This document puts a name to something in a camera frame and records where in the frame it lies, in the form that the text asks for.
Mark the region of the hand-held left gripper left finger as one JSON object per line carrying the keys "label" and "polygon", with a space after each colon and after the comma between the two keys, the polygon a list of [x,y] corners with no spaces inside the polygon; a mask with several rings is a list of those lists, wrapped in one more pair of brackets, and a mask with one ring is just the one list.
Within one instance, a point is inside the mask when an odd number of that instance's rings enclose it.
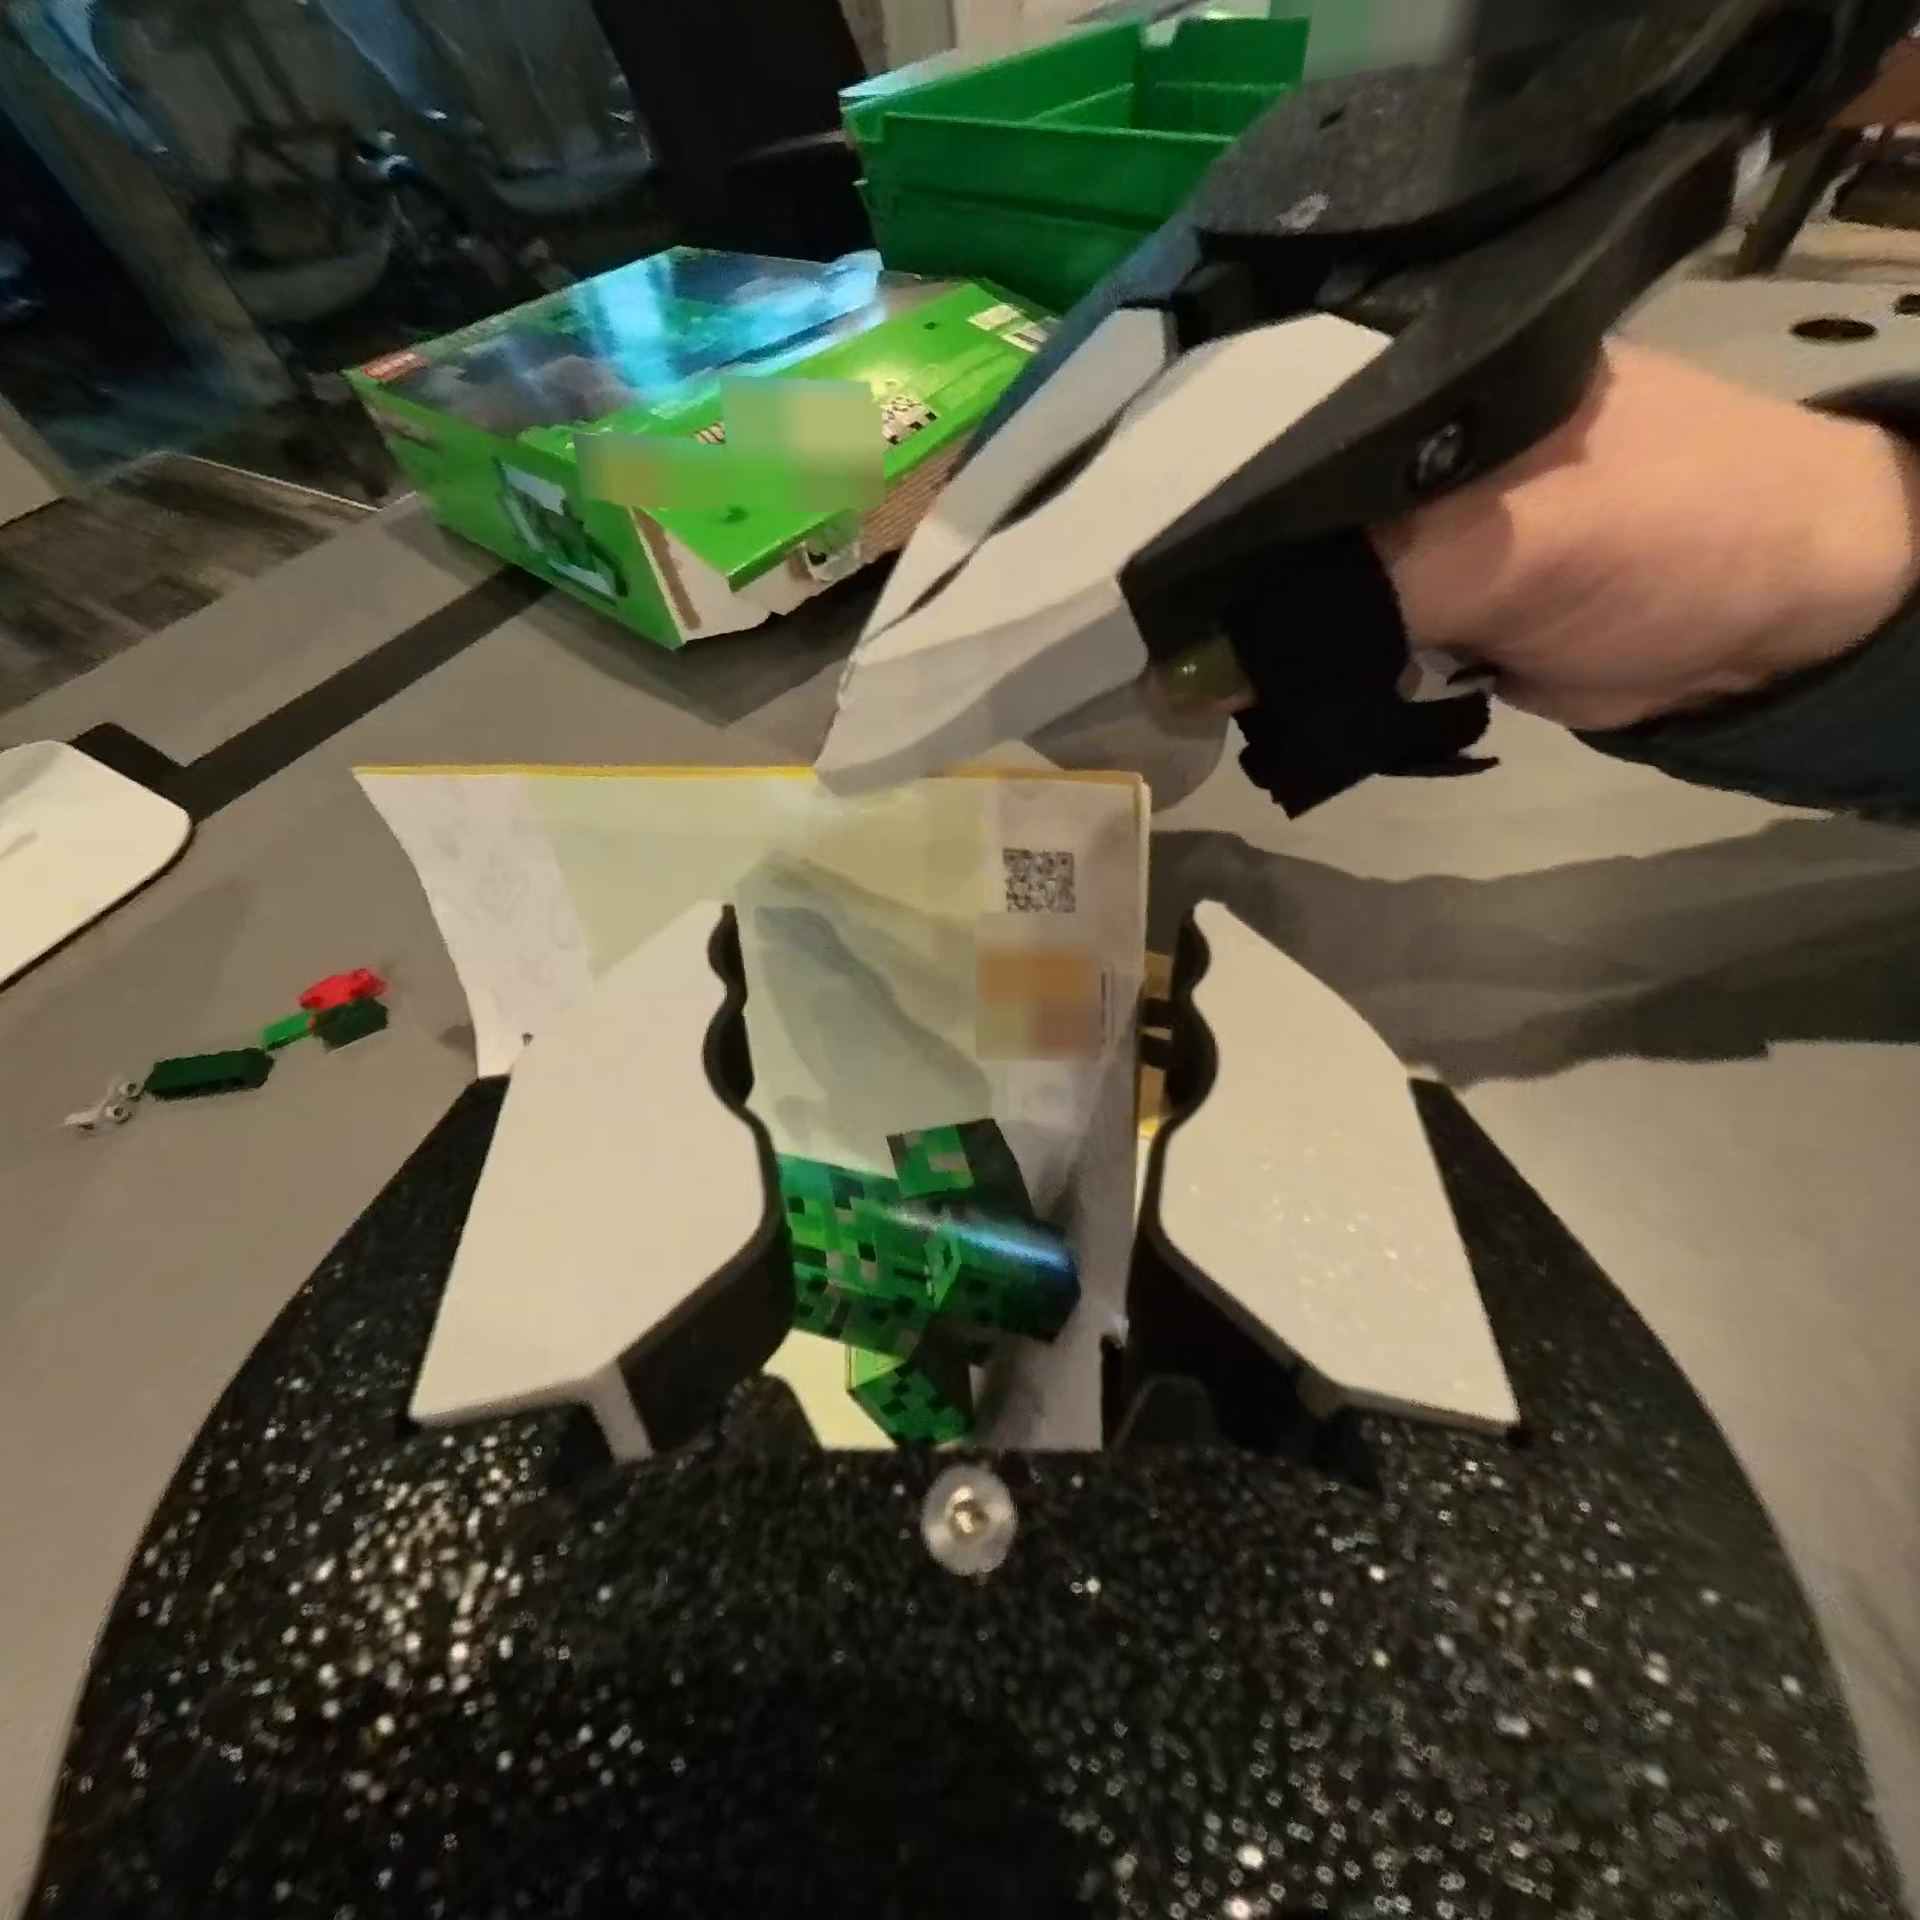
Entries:
{"label": "hand-held left gripper left finger", "polygon": [[745,1001],[733,910],[696,903],[525,1044],[410,1423],[581,1408],[637,1460],[684,1446],[777,1353],[793,1267]]}

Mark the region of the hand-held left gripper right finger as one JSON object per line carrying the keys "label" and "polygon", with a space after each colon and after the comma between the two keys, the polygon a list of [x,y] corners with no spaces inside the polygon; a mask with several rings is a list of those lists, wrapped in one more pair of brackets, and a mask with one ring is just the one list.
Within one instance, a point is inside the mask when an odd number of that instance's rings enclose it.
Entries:
{"label": "hand-held left gripper right finger", "polygon": [[1314,1409],[1510,1433],[1519,1401],[1399,1053],[1317,973],[1202,901],[1140,1252],[1292,1371]]}

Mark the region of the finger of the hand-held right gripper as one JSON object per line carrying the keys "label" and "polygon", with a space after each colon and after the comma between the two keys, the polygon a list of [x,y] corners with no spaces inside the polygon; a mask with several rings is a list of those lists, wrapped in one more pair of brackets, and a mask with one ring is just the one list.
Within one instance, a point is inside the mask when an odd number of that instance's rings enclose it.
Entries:
{"label": "finger of the hand-held right gripper", "polygon": [[1386,347],[1310,313],[1174,351],[833,695],[814,775],[836,795],[936,775],[1140,679],[1120,571]]}
{"label": "finger of the hand-held right gripper", "polygon": [[1167,367],[1169,315],[1132,305],[1096,323],[994,429],[982,428],[903,549],[857,656],[924,606],[1066,461],[1102,440]]}

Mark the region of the green plastic tray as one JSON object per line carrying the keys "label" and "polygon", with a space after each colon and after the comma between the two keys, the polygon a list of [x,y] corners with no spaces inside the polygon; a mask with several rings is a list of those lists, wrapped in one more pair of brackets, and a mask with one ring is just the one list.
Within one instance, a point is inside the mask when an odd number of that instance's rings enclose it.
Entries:
{"label": "green plastic tray", "polygon": [[849,87],[842,127],[878,254],[1060,315],[1303,81],[1306,46],[1305,11],[1194,5]]}

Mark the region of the pale green instruction booklet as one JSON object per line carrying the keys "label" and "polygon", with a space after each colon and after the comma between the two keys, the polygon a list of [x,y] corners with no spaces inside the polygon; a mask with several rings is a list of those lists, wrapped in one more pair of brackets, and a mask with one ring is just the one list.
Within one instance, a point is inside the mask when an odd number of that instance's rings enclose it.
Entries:
{"label": "pale green instruction booklet", "polygon": [[696,903],[733,910],[750,1109],[772,1149],[876,1163],[909,1120],[1012,1125],[1087,1261],[1052,1351],[990,1369],[990,1448],[1098,1448],[1135,1206],[1146,795],[988,771],[839,800],[806,771],[398,767],[360,788],[413,864],[474,1062],[525,1044]]}

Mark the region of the green toy set box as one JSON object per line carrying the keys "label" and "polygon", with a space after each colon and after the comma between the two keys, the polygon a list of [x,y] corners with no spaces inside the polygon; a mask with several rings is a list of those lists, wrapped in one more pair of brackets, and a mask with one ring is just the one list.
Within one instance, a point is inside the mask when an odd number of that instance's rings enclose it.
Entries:
{"label": "green toy set box", "polygon": [[894,558],[1052,326],[876,252],[672,246],[350,383],[445,529],[681,652]]}

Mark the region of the grey desk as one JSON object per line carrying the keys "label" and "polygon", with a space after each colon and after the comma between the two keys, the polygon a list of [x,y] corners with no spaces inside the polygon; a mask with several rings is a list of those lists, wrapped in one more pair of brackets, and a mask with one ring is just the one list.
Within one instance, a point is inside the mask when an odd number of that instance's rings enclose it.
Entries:
{"label": "grey desk", "polygon": [[[472,1072],[351,767],[804,761],[855,619],[637,659],[573,606],[501,614],[489,573],[398,503],[4,720],[190,766],[469,595],[494,619],[4,990],[4,1916],[172,1467]],[[1489,772],[1296,825],[1225,764],[1160,813],[1157,883],[1172,915],[1229,897],[1449,1080],[1681,1365],[1807,1584],[1916,1888],[1916,831],[1668,784],[1514,713],[1493,740]],[[62,1127],[162,1059],[258,1046],[350,968],[386,977],[386,1031]]]}

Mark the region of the black desk screen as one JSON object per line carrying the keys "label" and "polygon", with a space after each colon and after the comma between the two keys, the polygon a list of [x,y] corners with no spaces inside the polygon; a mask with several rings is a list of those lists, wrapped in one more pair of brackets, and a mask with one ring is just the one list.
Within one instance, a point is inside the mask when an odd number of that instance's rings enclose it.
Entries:
{"label": "black desk screen", "polygon": [[841,94],[871,75],[839,3],[592,3],[668,176],[836,126]]}

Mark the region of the person's right hand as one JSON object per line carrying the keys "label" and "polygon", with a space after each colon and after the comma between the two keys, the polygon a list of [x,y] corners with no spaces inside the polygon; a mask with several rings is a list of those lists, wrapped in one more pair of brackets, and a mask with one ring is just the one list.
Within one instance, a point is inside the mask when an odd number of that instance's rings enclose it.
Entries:
{"label": "person's right hand", "polygon": [[1917,571],[1916,448],[1610,342],[1546,438],[1372,544],[1415,652],[1564,729],[1629,729],[1892,616]]}

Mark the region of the grey office table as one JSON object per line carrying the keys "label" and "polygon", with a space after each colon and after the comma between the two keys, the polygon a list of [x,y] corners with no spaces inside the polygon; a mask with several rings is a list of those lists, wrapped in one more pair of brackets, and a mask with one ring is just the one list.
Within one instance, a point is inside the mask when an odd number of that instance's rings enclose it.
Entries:
{"label": "grey office table", "polygon": [[1668,279],[1617,333],[1784,399],[1852,390],[1917,371],[1917,317],[1892,279]]}

